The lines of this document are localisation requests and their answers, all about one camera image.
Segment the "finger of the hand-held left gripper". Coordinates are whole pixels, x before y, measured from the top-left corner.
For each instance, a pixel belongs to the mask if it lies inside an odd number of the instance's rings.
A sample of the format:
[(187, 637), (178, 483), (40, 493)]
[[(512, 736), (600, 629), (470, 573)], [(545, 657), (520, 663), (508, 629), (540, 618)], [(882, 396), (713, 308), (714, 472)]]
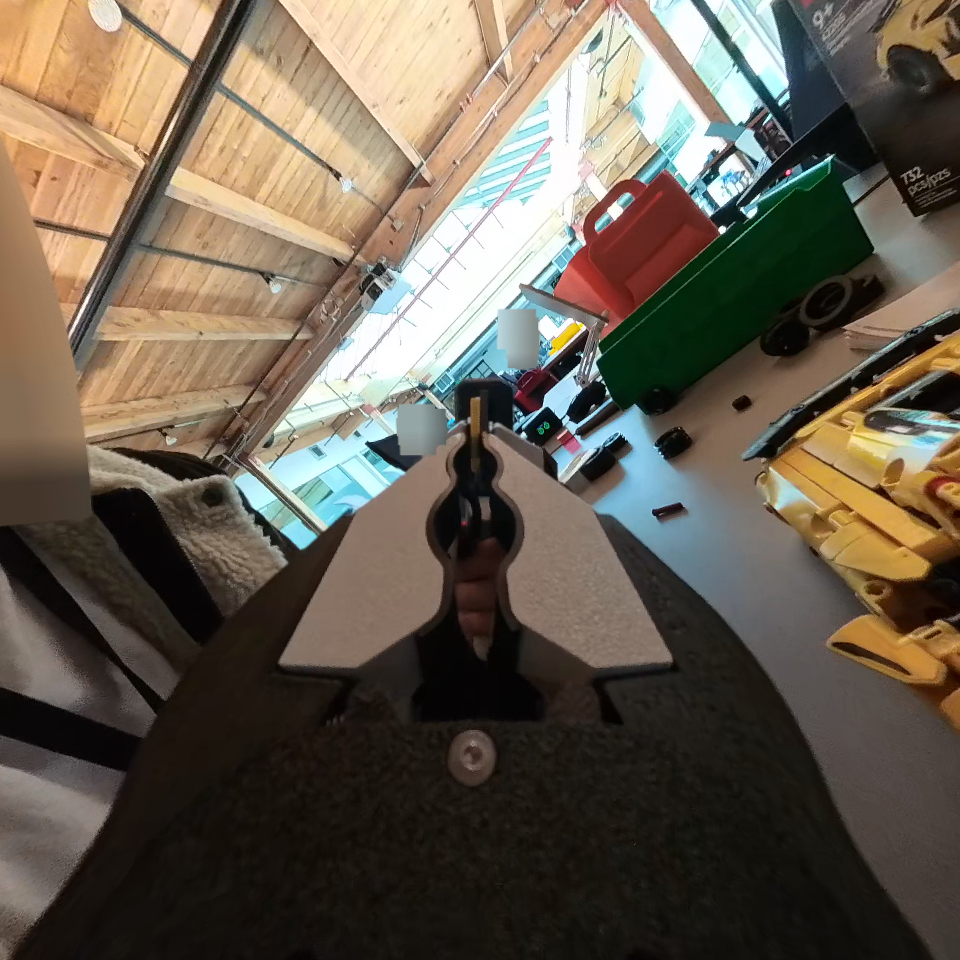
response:
[(552, 454), (542, 446), (530, 442), (505, 425), (497, 422), (491, 426), (490, 435), (497, 438), (502, 445), (505, 445), (514, 453), (524, 457), (538, 469), (541, 469), (547, 476), (555, 481), (557, 480), (557, 462)]

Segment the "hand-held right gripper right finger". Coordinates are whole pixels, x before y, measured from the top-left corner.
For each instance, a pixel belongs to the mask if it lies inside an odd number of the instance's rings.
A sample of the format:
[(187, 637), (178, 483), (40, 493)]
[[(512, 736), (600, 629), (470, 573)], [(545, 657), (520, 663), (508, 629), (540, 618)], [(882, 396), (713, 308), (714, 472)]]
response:
[(493, 493), (514, 520), (499, 574), (516, 667), (538, 686), (664, 671), (674, 660), (593, 507), (505, 434), (486, 434)]

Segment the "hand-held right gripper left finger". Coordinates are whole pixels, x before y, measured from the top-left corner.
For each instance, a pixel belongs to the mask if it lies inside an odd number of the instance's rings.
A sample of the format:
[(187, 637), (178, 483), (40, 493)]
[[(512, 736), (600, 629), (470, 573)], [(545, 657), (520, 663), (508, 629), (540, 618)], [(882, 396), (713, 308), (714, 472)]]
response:
[(278, 666), (290, 674), (418, 687), (418, 638), (450, 606), (461, 498), (450, 434), (350, 518)]

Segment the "grey desk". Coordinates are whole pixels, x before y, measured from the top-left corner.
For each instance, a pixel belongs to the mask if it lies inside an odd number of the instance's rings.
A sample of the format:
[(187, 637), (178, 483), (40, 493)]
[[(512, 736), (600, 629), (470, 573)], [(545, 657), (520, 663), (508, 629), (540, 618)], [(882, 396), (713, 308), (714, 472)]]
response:
[[(738, 632), (798, 720), (871, 869), (936, 958), (958, 958), (958, 732), (937, 702), (826, 648), (863, 606), (785, 523), (762, 507), (758, 461), (741, 453), (777, 416), (855, 366), (844, 333), (794, 358), (751, 342), (660, 417), (619, 414), (582, 439), (620, 432), (621, 468), (583, 498), (623, 523)], [(731, 402), (747, 395), (744, 412)], [(694, 442), (665, 461), (654, 440)], [(658, 521), (651, 510), (681, 502)]]

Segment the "person's left hand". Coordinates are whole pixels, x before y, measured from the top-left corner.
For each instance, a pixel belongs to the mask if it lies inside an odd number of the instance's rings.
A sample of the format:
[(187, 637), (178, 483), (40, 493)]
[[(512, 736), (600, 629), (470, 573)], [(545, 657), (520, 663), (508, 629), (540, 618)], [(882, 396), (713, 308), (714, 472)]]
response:
[(469, 551), (459, 549), (454, 563), (453, 601), (458, 625), (482, 661), (486, 661), (494, 641), (497, 578), (504, 555), (497, 539), (489, 536), (478, 540)]

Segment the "ceiling mounted device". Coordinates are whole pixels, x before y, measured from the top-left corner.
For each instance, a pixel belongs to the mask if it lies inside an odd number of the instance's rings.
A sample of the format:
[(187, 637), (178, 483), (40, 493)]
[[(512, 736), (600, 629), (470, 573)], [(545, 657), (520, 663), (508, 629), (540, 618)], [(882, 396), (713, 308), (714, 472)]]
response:
[(366, 268), (359, 285), (359, 302), (363, 311), (371, 312), (383, 294), (393, 290), (400, 275), (381, 257)]

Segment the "red tote bag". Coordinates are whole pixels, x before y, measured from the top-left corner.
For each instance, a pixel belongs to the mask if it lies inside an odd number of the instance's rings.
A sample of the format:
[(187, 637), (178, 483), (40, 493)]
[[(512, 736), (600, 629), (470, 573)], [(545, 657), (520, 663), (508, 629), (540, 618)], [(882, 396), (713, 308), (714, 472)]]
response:
[(622, 322), (719, 235), (672, 174), (620, 181), (585, 216), (554, 296)]

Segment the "green plastic bin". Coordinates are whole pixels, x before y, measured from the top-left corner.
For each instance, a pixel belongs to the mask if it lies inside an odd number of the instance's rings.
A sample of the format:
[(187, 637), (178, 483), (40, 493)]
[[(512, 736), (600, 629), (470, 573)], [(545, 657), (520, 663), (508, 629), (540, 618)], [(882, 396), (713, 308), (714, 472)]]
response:
[(621, 409), (654, 387), (688, 390), (816, 284), (874, 252), (834, 156), (766, 191), (598, 346), (597, 368)]

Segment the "yellow toy brick car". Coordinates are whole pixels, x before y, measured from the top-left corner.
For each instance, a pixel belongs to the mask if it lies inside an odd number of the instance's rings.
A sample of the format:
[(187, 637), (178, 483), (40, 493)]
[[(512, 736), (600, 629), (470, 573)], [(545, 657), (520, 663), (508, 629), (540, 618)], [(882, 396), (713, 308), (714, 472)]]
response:
[(959, 728), (959, 317), (915, 326), (772, 421), (754, 485), (866, 613), (833, 653)]

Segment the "instruction booklet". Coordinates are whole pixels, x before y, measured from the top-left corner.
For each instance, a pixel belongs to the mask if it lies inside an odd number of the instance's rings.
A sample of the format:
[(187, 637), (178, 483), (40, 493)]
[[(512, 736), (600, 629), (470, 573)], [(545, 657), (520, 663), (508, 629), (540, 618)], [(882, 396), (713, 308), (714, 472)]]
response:
[(944, 313), (959, 308), (959, 263), (952, 264), (910, 292), (896, 298), (845, 330), (847, 347), (859, 353), (875, 352)]

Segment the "black office chair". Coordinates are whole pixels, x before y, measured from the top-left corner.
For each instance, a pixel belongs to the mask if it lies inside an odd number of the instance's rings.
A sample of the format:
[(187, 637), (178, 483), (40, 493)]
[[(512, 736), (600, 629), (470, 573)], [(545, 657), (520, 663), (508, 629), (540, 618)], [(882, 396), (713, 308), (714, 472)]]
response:
[(880, 161), (791, 4), (774, 1), (772, 7), (788, 81), (791, 146), (744, 194), (711, 215), (720, 229), (744, 221), (744, 209), (790, 171), (834, 157), (849, 178)]

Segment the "dark toy car box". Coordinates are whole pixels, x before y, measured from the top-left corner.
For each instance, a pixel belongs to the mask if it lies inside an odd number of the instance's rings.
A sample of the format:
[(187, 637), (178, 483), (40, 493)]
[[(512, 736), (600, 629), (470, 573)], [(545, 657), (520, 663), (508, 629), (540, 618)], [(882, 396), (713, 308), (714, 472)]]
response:
[(793, 1), (910, 212), (959, 199), (959, 3)]

